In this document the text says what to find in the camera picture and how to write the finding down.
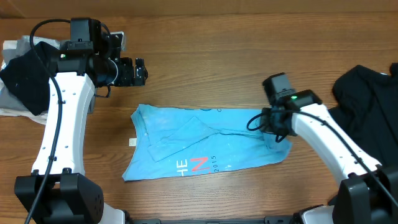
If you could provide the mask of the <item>light blue printed t-shirt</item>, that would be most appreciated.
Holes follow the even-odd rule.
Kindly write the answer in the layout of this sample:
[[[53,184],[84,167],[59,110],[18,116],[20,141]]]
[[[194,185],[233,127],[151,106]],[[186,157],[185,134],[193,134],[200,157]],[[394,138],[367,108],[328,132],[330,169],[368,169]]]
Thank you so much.
[[[187,177],[282,162],[292,143],[255,130],[253,109],[180,109],[140,104],[131,119],[136,148],[124,181]]]

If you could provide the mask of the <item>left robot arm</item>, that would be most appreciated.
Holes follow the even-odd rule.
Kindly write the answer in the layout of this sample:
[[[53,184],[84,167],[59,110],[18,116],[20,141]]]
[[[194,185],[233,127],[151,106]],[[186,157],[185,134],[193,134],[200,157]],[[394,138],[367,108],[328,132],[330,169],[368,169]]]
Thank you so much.
[[[49,76],[49,110],[42,145],[14,192],[27,222],[131,223],[125,210],[104,201],[101,187],[85,176],[86,118],[96,89],[143,86],[148,72],[141,58],[121,57],[122,32],[112,33],[91,18],[69,20],[70,40],[43,64]]]

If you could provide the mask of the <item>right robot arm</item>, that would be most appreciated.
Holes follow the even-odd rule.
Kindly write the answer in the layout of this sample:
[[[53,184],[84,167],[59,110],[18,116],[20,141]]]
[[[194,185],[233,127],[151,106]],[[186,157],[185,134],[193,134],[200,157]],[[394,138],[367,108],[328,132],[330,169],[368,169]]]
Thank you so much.
[[[361,149],[335,122],[312,91],[296,91],[285,73],[266,78],[261,130],[276,141],[300,136],[318,154],[339,185],[328,205],[294,215],[294,223],[397,224],[397,168],[386,167]]]

